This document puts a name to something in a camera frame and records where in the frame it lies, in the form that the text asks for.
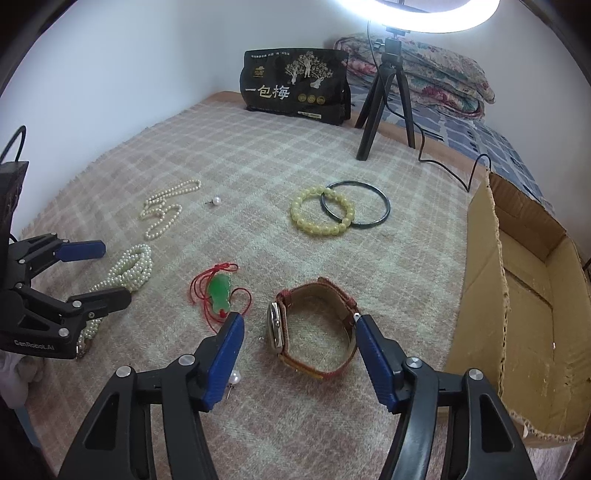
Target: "folded blanket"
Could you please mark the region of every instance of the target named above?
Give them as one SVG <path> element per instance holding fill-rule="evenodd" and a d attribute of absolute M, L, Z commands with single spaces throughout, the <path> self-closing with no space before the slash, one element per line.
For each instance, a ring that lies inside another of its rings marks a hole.
<path fill-rule="evenodd" d="M 435 106 L 460 118 L 484 116 L 484 102 L 494 103 L 495 94 L 477 62 L 445 48 L 406 38 L 400 40 L 413 102 Z M 366 35 L 343 37 L 337 40 L 335 48 L 349 53 L 349 73 L 363 82 L 373 80 L 376 69 Z M 379 65 L 381 52 L 375 53 Z M 398 93 L 395 82 L 392 89 Z"/>

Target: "watch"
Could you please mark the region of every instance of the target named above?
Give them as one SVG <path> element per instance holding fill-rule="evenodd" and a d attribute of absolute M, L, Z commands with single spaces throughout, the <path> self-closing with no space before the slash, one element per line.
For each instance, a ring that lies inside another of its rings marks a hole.
<path fill-rule="evenodd" d="M 349 345 L 345 357 L 339 367 L 334 371 L 324 371 L 314 365 L 290 354 L 290 334 L 288 328 L 287 314 L 292 306 L 301 305 L 306 299 L 315 297 L 324 300 L 335 311 L 336 316 L 343 323 Z M 267 310 L 267 331 L 271 349 L 277 354 L 280 360 L 286 365 L 315 378 L 331 378 L 339 375 L 349 365 L 357 351 L 355 341 L 355 321 L 353 316 L 358 313 L 357 302 L 348 296 L 343 290 L 333 284 L 330 280 L 320 277 L 315 282 L 306 283 L 292 290 L 282 290 L 277 294 L 275 301 L 269 304 Z"/>

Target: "watch face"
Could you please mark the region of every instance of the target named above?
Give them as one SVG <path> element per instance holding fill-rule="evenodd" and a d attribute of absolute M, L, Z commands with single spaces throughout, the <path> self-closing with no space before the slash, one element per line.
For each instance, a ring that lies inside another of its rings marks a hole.
<path fill-rule="evenodd" d="M 279 305 L 276 302 L 270 303 L 267 309 L 267 334 L 271 349 L 275 353 L 281 353 L 283 350 L 283 332 L 281 330 Z"/>

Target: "green jade pendant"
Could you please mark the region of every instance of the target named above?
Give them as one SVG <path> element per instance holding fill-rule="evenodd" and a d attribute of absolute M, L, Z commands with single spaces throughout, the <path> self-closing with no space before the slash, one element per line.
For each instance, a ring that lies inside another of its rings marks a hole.
<path fill-rule="evenodd" d="M 230 290 L 232 283 L 230 276 L 218 273 L 209 282 L 207 294 L 212 301 L 212 309 L 221 318 L 226 318 L 230 313 Z"/>

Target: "black bag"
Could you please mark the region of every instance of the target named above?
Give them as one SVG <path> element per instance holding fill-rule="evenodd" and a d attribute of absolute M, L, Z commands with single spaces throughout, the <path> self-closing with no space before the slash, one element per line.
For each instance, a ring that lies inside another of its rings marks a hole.
<path fill-rule="evenodd" d="M 351 118 L 349 54 L 324 48 L 250 50 L 240 93 L 249 110 L 304 115 L 340 125 Z"/>

